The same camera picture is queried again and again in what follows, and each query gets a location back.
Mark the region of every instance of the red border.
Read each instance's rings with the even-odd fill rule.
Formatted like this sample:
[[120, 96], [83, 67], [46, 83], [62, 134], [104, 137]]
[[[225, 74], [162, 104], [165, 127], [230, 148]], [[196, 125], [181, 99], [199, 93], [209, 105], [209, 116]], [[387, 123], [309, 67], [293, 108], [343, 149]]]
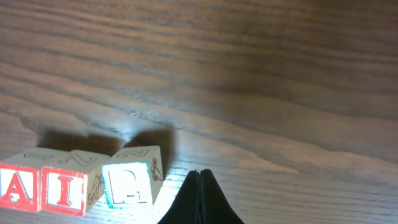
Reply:
[[[71, 177], [79, 177], [83, 179], [83, 185], [81, 186], [81, 209], [76, 210], [73, 208], [65, 208], [59, 207], [54, 205], [49, 205], [47, 203], [47, 178], [50, 172], [54, 172], [61, 175], [67, 175]], [[41, 193], [41, 204], [42, 209], [50, 212], [58, 212], [64, 213], [69, 215], [76, 215], [76, 216], [84, 216], [86, 213], [86, 185], [87, 185], [87, 178], [86, 174], [81, 172], [76, 172], [72, 170], [64, 170], [55, 167], [43, 167], [42, 168], [42, 193]]]
[[31, 168], [31, 167], [24, 167], [24, 166], [17, 166], [17, 165], [10, 165], [10, 164], [2, 164], [0, 163], [0, 169], [11, 169], [11, 170], [16, 170], [16, 171], [26, 171], [26, 172], [31, 172], [33, 173], [33, 198], [30, 203], [30, 205], [27, 204], [21, 204], [17, 202], [9, 202], [9, 201], [3, 201], [2, 197], [0, 197], [0, 207], [4, 208], [14, 208], [18, 210], [22, 210], [25, 212], [38, 212], [40, 210], [39, 207], [39, 172], [40, 170]]

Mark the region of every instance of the block face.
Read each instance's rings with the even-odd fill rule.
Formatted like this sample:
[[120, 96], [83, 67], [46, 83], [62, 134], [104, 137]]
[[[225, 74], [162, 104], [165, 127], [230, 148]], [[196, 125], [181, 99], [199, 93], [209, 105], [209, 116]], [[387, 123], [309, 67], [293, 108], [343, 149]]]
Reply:
[[160, 147], [120, 150], [103, 165], [102, 177], [110, 208], [152, 205], [163, 182]]
[[69, 152], [68, 155], [62, 157], [57, 162], [49, 164], [48, 166], [89, 174], [99, 166], [102, 166], [106, 161], [108, 161], [108, 159], [108, 155], [82, 150], [73, 150]]
[[127, 147], [112, 156], [107, 164], [149, 162], [151, 156], [157, 150], [160, 151], [159, 146]]
[[104, 194], [101, 166], [109, 156], [73, 150], [42, 169], [42, 208], [83, 216]]
[[42, 208], [51, 212], [83, 216], [86, 174], [54, 167], [42, 169]]
[[110, 208], [152, 203], [148, 163], [104, 165], [102, 175], [106, 201]]
[[67, 155], [68, 152], [46, 148], [35, 148], [7, 158], [2, 163], [31, 167], [40, 170], [45, 164]]
[[88, 211], [104, 195], [104, 186], [101, 178], [101, 166], [98, 166], [93, 172], [87, 175], [87, 206]]
[[38, 212], [39, 170], [0, 164], [0, 207]]
[[156, 198], [163, 186], [163, 168], [160, 150], [153, 154], [150, 160], [150, 187], [152, 191], [152, 203], [155, 203]]

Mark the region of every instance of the letter a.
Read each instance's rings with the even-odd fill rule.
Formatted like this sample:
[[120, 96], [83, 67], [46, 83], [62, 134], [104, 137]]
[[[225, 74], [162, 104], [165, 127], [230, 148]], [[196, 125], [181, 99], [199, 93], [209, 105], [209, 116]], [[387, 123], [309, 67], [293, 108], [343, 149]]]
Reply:
[[18, 203], [26, 203], [29, 204], [29, 199], [27, 197], [24, 186], [22, 185], [21, 177], [19, 177], [18, 172], [15, 172], [12, 176], [10, 185], [8, 186], [7, 192], [4, 195], [6, 200], [12, 201], [13, 196], [11, 194], [18, 194], [19, 198], [17, 199]]

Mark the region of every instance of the wooden table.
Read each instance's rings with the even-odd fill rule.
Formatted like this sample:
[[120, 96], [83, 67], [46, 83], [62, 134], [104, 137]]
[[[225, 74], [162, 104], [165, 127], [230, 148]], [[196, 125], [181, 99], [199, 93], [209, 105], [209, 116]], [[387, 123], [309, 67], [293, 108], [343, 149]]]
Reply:
[[0, 0], [0, 158], [160, 145], [155, 223], [211, 169], [245, 223], [398, 222], [398, 3]]

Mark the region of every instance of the toy block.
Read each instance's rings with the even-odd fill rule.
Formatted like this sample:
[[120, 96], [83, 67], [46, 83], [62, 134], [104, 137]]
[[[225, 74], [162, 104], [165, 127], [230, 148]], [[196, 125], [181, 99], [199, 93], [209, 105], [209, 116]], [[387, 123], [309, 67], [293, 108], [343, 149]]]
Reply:
[[124, 148], [101, 172], [109, 208], [153, 205], [163, 184], [160, 147]]
[[40, 210], [42, 167], [68, 152], [35, 148], [0, 162], [0, 207], [26, 212]]
[[73, 150], [42, 168], [42, 208], [84, 216], [102, 197], [101, 166], [109, 156]]

